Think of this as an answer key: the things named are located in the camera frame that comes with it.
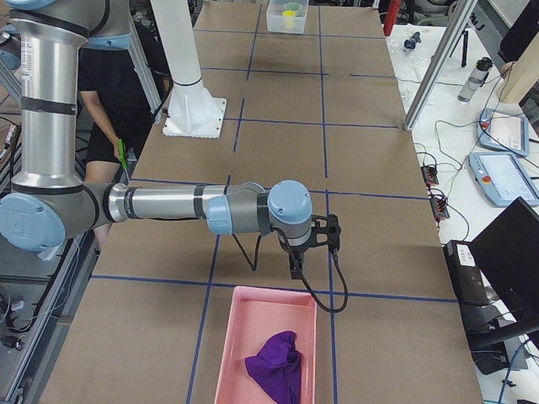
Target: blue and white device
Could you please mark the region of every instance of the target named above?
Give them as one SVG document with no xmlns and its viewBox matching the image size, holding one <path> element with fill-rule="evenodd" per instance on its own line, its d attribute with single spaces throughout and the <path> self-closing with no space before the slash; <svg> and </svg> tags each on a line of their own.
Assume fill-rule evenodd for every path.
<svg viewBox="0 0 539 404">
<path fill-rule="evenodd" d="M 478 120 L 478 139 L 481 146 L 513 152 L 527 157 L 530 154 L 529 122 L 524 115 L 513 115 L 485 108 Z"/>
<path fill-rule="evenodd" d="M 515 154 L 471 153 L 468 161 L 476 181 L 494 205 L 509 206 L 520 196 L 530 206 L 539 206 L 539 190 Z"/>
</svg>

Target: blue cable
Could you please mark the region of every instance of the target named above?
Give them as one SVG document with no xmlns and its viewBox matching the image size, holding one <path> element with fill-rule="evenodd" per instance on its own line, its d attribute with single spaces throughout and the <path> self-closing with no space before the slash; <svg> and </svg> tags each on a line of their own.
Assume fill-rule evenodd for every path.
<svg viewBox="0 0 539 404">
<path fill-rule="evenodd" d="M 511 358 L 511 361 L 509 363 L 509 367 L 507 368 L 507 373 L 505 374 L 505 378 L 504 380 L 502 381 L 502 390 L 499 392 L 499 399 L 498 399 L 498 404 L 502 404 L 502 399 L 504 398 L 504 391 L 505 391 L 505 386 L 507 385 L 507 381 L 509 379 L 509 374 L 511 373 L 511 369 L 513 368 L 513 364 L 515 363 L 515 359 L 516 359 L 516 355 L 519 354 L 519 352 L 525 347 L 525 345 L 527 343 L 529 343 L 531 340 L 528 338 L 526 339 L 515 351 L 515 353 L 513 353 L 513 357 Z"/>
</svg>

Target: red cylinder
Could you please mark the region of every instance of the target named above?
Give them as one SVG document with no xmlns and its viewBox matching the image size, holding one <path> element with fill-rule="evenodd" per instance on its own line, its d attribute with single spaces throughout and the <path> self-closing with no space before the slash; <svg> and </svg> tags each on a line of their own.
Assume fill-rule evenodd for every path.
<svg viewBox="0 0 539 404">
<path fill-rule="evenodd" d="M 401 2 L 402 0 L 391 0 L 391 2 L 389 3 L 389 7 L 387 8 L 387 16 L 384 20 L 385 36 L 391 35 L 393 25 L 395 25 L 395 21 L 397 20 L 398 10 L 400 10 L 401 8 Z"/>
</svg>

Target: black band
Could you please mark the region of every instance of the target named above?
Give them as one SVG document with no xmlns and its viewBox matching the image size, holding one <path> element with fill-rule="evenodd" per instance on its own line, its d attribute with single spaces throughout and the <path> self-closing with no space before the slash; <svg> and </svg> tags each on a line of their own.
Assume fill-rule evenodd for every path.
<svg viewBox="0 0 539 404">
<path fill-rule="evenodd" d="M 112 191 L 113 187 L 114 187 L 114 184 L 112 183 L 111 185 L 107 187 L 107 189 L 103 193 L 103 213 L 105 217 L 109 219 L 111 223 L 116 222 L 113 219 L 112 215 L 110 214 L 110 208 L 109 208 L 109 197 L 110 197 L 110 192 Z"/>
<path fill-rule="evenodd" d="M 90 31 L 90 36 L 97 34 L 105 24 L 107 24 L 107 21 L 109 21 L 109 15 L 110 15 L 110 0 L 105 0 L 104 2 L 104 11 L 103 11 L 103 17 L 101 18 L 101 21 L 99 21 L 99 24 L 97 27 L 92 29 Z"/>
<path fill-rule="evenodd" d="M 88 32 L 88 29 L 81 27 L 80 25 L 68 23 L 67 21 L 64 21 L 63 19 L 56 19 L 49 15 L 34 13 L 33 11 L 22 11 L 22 10 L 15 10 L 12 8 L 11 10 L 9 10 L 9 18 L 10 19 L 27 19 L 35 23 L 51 25 L 53 27 L 57 27 L 57 28 L 65 29 L 66 31 L 73 32 L 74 34 L 81 35 L 84 38 L 88 38 L 90 34 Z"/>
<path fill-rule="evenodd" d="M 20 108 L 26 111 L 50 112 L 53 114 L 76 115 L 76 104 L 57 103 L 56 101 L 46 101 L 44 99 L 21 97 Z"/>
<path fill-rule="evenodd" d="M 194 86 L 195 84 L 198 84 L 200 81 L 202 81 L 202 76 L 200 76 L 200 78 L 196 82 L 192 82 L 191 84 L 182 84 L 180 82 L 175 82 L 174 80 L 173 80 L 173 83 L 178 84 L 179 86 L 182 86 L 182 87 L 190 87 L 190 86 Z"/>
<path fill-rule="evenodd" d="M 205 220 L 204 206 L 202 204 L 202 194 L 204 193 L 205 185 L 197 185 L 193 192 L 193 209 L 195 210 L 195 216 L 199 219 Z"/>
<path fill-rule="evenodd" d="M 82 185 L 69 188 L 42 188 L 42 187 L 27 187 L 25 185 L 11 184 L 11 190 L 20 192 L 21 194 L 30 195 L 69 195 L 76 194 L 83 190 Z"/>
<path fill-rule="evenodd" d="M 93 192 L 90 190 L 90 188 L 88 188 L 86 185 L 83 184 L 83 192 L 86 192 L 88 194 L 88 196 L 90 197 L 90 199 L 92 200 L 93 202 L 93 223 L 92 225 L 90 226 L 91 229 L 93 229 L 93 227 L 95 226 L 95 224 L 98 222 L 98 218 L 99 218 L 99 203 L 98 203 L 98 199 L 95 197 L 95 195 L 93 194 Z"/>
<path fill-rule="evenodd" d="M 259 222 L 260 234 L 262 236 L 270 234 L 270 209 L 268 208 L 267 192 L 256 195 L 256 217 Z"/>
<path fill-rule="evenodd" d="M 140 217 L 135 214 L 135 209 L 133 207 L 133 194 L 135 194 L 135 191 L 138 188 L 139 187 L 129 187 L 124 195 L 124 209 L 127 217 L 130 219 L 140 219 Z"/>
</svg>

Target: purple cloth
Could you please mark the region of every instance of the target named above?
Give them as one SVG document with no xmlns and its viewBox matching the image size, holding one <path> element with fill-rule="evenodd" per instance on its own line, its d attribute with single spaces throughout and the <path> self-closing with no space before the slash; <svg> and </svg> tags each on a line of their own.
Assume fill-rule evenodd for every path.
<svg viewBox="0 0 539 404">
<path fill-rule="evenodd" d="M 302 354 L 296 333 L 275 334 L 256 356 L 245 358 L 247 373 L 277 404 L 299 404 L 302 391 Z"/>
</svg>

